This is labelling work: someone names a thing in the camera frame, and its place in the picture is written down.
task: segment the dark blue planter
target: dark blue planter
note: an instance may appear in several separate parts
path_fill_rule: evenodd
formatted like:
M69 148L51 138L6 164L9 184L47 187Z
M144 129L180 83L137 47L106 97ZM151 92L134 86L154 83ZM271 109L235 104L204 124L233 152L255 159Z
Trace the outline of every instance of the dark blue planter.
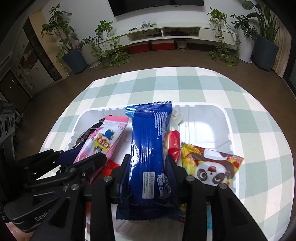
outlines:
M253 62L258 68L269 71L276 58L279 47L266 38L258 35L254 47Z
M70 52L66 53L62 59L75 74L83 72L88 67L88 64L82 57L79 48L72 49Z

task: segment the yellow snack package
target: yellow snack package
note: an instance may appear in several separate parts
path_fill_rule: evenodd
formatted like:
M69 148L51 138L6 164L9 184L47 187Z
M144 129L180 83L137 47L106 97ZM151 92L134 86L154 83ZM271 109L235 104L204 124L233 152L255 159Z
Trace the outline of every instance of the yellow snack package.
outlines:
M202 183L217 186L229 185L238 171L243 158L191 144L181 143L182 166L188 175Z

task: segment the red box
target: red box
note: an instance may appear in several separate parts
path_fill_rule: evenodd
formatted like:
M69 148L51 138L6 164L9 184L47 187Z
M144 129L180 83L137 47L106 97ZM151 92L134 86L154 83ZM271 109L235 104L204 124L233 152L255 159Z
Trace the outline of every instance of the red box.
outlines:
M130 53L141 53L150 51L150 42L131 44L128 46Z
M174 40L152 41L151 43L153 50L175 49L176 47Z

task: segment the barcode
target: barcode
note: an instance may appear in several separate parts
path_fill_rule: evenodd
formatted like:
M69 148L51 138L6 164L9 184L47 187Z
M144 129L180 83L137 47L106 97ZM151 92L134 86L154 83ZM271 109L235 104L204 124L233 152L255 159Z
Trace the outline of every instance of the barcode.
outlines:
M155 172L143 172L142 199L154 198Z

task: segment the table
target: table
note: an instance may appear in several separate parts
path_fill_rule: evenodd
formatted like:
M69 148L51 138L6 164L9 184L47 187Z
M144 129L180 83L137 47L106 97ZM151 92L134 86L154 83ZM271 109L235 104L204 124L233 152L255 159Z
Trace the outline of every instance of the table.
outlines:
M209 102L230 119L239 169L239 199L270 241L286 231L294 196L288 143L267 110L229 78L197 67L144 69L91 83L65 109L40 151L65 150L78 116L86 109L156 101Z

